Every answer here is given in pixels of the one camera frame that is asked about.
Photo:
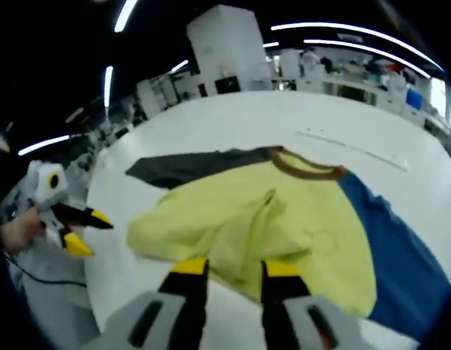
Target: white table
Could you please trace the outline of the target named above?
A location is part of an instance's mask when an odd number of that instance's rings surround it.
[[[367,147],[407,164],[407,171],[354,148],[297,131]],[[151,209],[164,190],[126,176],[140,157],[252,149],[281,144],[319,163],[343,164],[387,198],[437,256],[451,281],[451,160],[440,143],[409,122],[344,98],[301,92],[233,93],[169,109],[124,135],[100,156],[88,205],[106,212],[113,231],[87,229],[95,256],[85,261],[87,289],[99,328],[126,302],[162,283],[171,262],[135,256],[125,243],[134,214]],[[215,282],[209,284],[202,349],[265,349],[260,307]],[[414,342],[368,321],[362,334],[380,349]]]
[[[384,93],[385,91],[379,89],[378,86],[375,86],[373,83],[369,83],[367,81],[360,79],[345,77],[344,75],[333,75],[327,74],[322,78],[324,82],[332,83],[334,85],[343,85],[349,86],[351,88],[364,90],[373,95],[377,95],[379,92]]]

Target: black fabric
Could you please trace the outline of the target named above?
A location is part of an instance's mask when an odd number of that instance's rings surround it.
[[[231,149],[226,152],[187,153],[162,157],[141,158],[126,171],[127,175],[155,187],[169,190],[222,171],[267,162],[267,148],[249,151]]]
[[[321,58],[321,64],[324,65],[327,74],[331,73],[332,70],[334,69],[334,64],[332,63],[332,60],[327,57]]]
[[[215,81],[218,94],[237,93],[241,91],[237,77],[227,77]]]

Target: black cable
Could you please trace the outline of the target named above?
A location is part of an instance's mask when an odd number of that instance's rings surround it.
[[[77,281],[65,281],[65,280],[55,280],[55,281],[48,281],[46,279],[40,279],[35,277],[34,275],[30,274],[28,271],[26,271],[24,268],[22,268],[21,266],[18,265],[17,261],[15,259],[13,259],[12,257],[10,257],[8,254],[5,254],[5,257],[8,261],[10,261],[14,266],[16,266],[17,268],[19,268],[25,275],[27,275],[28,277],[30,277],[31,279],[33,279],[36,282],[39,283],[43,283],[43,284],[73,284],[74,286],[79,286],[79,287],[84,287],[86,288],[87,285],[86,283],[82,283],[82,282],[77,282]]]

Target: fluorescent light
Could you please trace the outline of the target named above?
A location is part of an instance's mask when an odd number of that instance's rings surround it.
[[[271,31],[279,31],[281,29],[289,29],[289,28],[337,28],[337,29],[345,29],[348,31],[357,31],[359,33],[365,33],[370,34],[373,36],[377,36],[378,38],[382,38],[384,40],[388,40],[389,42],[393,42],[394,44],[397,44],[404,49],[407,49],[411,51],[412,53],[420,56],[421,58],[427,60],[428,62],[435,65],[437,68],[439,68],[441,71],[444,71],[444,69],[437,64],[432,58],[429,58],[424,53],[419,51],[418,49],[415,49],[413,46],[408,45],[406,42],[403,42],[401,40],[398,40],[390,35],[380,33],[379,31],[373,31],[372,29],[367,29],[363,27],[358,26],[351,26],[348,24],[341,24],[341,23],[327,23],[327,22],[303,22],[303,23],[291,23],[291,24],[281,24],[279,26],[272,26],[270,27]]]
[[[36,149],[48,146],[50,144],[56,144],[57,142],[62,142],[62,141],[68,140],[69,138],[70,138],[70,136],[66,135],[66,136],[57,137],[55,139],[42,141],[42,142],[39,142],[37,144],[33,144],[32,146],[23,148],[21,151],[18,152],[18,155],[25,155],[25,154],[27,154],[29,152],[35,151]]]
[[[65,119],[65,123],[71,123],[74,118],[76,118],[78,115],[80,115],[81,113],[83,113],[84,109],[82,107],[79,107],[76,111],[74,111],[73,113],[71,113],[71,115]]]
[[[188,60],[184,60],[183,62],[177,64],[176,66],[174,66],[172,68],[172,70],[170,71],[170,73],[175,73],[176,71],[178,71],[181,67],[185,67],[188,64]]]
[[[375,53],[377,55],[381,55],[381,56],[390,58],[391,60],[397,61],[397,62],[403,64],[404,66],[407,66],[408,68],[411,68],[412,70],[414,70],[417,73],[421,74],[426,79],[430,79],[431,78],[431,75],[429,75],[428,73],[423,71],[421,68],[418,68],[418,67],[414,66],[410,62],[405,61],[403,58],[397,57],[395,55],[392,55],[391,53],[388,53],[388,52],[385,52],[385,51],[382,51],[382,50],[373,49],[372,47],[369,47],[369,46],[364,46],[364,45],[360,45],[360,44],[354,44],[354,43],[351,43],[351,42],[338,42],[337,40],[322,40],[322,39],[306,39],[305,40],[305,44],[338,45],[338,46],[346,46],[346,47],[352,47],[354,49],[360,49],[360,50],[369,51],[371,53]]]
[[[137,2],[138,0],[126,0],[125,4],[123,5],[122,11],[118,16],[117,24],[115,24],[115,33],[119,33],[123,31],[123,29],[125,29],[126,22],[128,22],[128,18],[130,17],[131,12],[135,8]]]
[[[5,136],[0,133],[0,150],[4,152],[9,152],[9,145]]]
[[[278,45],[279,45],[278,42],[268,42],[267,44],[262,45],[262,47],[274,47]]]
[[[114,72],[113,66],[108,66],[106,68],[106,78],[103,84],[103,105],[107,108],[110,104],[110,85],[111,85],[111,76]]]

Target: white robotic hand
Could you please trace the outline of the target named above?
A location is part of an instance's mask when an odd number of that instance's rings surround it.
[[[91,248],[61,219],[103,229],[113,228],[113,225],[102,212],[71,198],[63,166],[33,160],[25,181],[25,194],[37,207],[45,225],[46,240],[77,257],[93,255]]]

